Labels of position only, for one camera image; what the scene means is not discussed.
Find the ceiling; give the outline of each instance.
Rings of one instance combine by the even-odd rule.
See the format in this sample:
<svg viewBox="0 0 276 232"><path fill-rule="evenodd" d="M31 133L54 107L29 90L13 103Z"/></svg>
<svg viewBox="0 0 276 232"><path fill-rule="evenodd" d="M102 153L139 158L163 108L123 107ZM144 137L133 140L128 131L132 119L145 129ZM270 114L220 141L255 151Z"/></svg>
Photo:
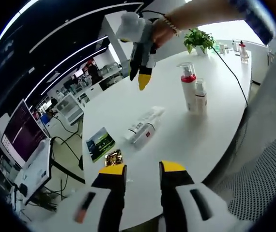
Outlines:
<svg viewBox="0 0 276 232"><path fill-rule="evenodd" d="M152 1L139 2L144 2L143 7L145 7ZM10 19L27 3L25 0L17 0L14 4L11 3L12 1L9 2L2 5L0 9L0 33ZM56 65L75 51L96 41L106 14L121 10L135 11L139 5L114 7L82 17L53 33L30 53L30 50L38 42L50 32L65 24L67 20L72 20L99 8L122 3L124 3L123 0L38 0L28 10L19 15L18 19L0 40L0 89L6 83L20 77L19 83L7 100L7 105L15 108L16 104L22 98L26 98L38 82ZM100 43L101 45L97 45L97 49L96 44L93 44L70 57L56 71L63 73L95 51L107 47L109 40L104 39ZM46 81L53 74L54 72L32 93L28 99L29 105L36 104L40 100L40 94L50 84Z"/></svg>

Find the floor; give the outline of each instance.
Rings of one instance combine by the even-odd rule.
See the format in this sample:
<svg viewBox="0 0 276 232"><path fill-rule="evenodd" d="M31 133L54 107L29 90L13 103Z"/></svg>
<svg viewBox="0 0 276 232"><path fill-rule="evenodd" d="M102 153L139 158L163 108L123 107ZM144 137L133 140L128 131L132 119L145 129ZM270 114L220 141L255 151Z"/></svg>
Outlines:
<svg viewBox="0 0 276 232"><path fill-rule="evenodd" d="M252 84L249 102L252 101L254 96L256 95L257 91L259 90L260 86L256 84ZM83 121L79 122L79 131L78 134L82 132L82 124ZM77 135L73 135L67 140L68 145L72 148L72 150L76 153L76 155L80 158L82 155L82 140ZM59 145L55 143L53 145L53 152L55 156L55 160L64 166L66 169L70 170L71 172L75 173L76 175L84 178L83 171L80 170L78 166L78 159L72 154L66 144ZM59 171L57 168L52 167L52 179L46 184L46 187L51 189L52 191L58 191L61 189L61 181L62 181L62 188L66 183L67 175L63 172ZM82 183L74 180L71 177L68 177L66 188L63 190L62 194L64 196L69 196L79 188L83 186ZM126 231L136 232L136 231L153 231L149 230L150 228L154 228L157 223L157 219L152 219L142 225L136 226Z"/></svg>

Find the white table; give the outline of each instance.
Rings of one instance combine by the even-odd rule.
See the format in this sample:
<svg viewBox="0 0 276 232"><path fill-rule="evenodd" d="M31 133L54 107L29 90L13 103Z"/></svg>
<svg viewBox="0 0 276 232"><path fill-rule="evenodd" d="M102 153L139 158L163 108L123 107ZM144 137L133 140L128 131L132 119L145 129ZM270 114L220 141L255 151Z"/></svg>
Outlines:
<svg viewBox="0 0 276 232"><path fill-rule="evenodd" d="M223 59L237 75L245 95L251 85L251 53L249 64L242 64L232 52ZM206 81L208 116L202 119L191 116L186 109L181 86L181 62L191 61L198 78ZM152 106L163 106L161 126L154 137L140 150L130 146L123 135L128 126ZM152 79L143 91L139 91L138 79L125 78L113 85L84 111L83 165L86 185L91 185L98 171L104 167L104 157L92 163L85 141L105 127L116 141L111 151L120 148L127 165L125 208L120 230L134 227L162 213L159 179L159 161L180 163L195 182L203 181L220 161L231 143L245 110L245 100L238 83L216 54L208 58L182 52L156 64ZM75 231L85 231L87 223L76 226L68 211L74 212L82 201L87 187L79 194L64 200L54 220L73 226Z"/></svg>

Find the green plant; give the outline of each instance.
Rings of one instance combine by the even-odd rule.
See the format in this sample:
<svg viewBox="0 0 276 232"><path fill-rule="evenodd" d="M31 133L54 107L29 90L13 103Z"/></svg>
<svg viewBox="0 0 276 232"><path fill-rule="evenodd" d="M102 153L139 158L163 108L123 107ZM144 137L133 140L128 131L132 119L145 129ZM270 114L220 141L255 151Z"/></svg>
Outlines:
<svg viewBox="0 0 276 232"><path fill-rule="evenodd" d="M189 53L191 53L193 47L199 46L203 53L205 53L206 48L211 49L215 40L210 34L194 28L190 30L184 37L184 45L186 46Z"/></svg>

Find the potted plant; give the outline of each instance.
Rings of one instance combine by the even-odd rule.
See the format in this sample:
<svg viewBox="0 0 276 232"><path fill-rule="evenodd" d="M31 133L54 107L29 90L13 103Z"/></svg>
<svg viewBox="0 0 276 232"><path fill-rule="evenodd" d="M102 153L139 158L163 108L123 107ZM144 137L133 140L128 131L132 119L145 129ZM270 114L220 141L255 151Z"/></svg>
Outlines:
<svg viewBox="0 0 276 232"><path fill-rule="evenodd" d="M206 49L211 49L215 43L214 38L198 28L190 29L184 37L184 45L189 53L195 48L198 55L206 55Z"/></svg>

